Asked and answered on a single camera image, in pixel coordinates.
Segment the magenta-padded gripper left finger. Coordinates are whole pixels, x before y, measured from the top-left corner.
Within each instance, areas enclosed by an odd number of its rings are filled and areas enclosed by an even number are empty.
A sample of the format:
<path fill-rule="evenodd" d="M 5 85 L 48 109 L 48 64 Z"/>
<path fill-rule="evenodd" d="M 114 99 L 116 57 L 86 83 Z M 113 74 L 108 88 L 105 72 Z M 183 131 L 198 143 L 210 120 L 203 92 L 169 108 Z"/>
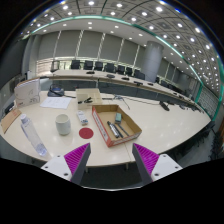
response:
<path fill-rule="evenodd" d="M 90 154 L 91 146 L 87 143 L 65 155 L 52 158 L 42 166 L 42 169 L 79 185 Z"/>

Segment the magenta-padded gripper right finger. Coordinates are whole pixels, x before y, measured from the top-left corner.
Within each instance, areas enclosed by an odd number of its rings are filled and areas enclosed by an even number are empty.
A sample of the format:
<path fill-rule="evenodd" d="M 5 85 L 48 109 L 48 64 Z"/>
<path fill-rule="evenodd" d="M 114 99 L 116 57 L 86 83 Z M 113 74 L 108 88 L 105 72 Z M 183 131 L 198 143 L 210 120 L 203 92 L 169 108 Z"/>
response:
<path fill-rule="evenodd" d="M 182 169 L 167 154 L 158 155 L 148 148 L 134 143 L 132 146 L 143 185 L 147 185 Z"/>

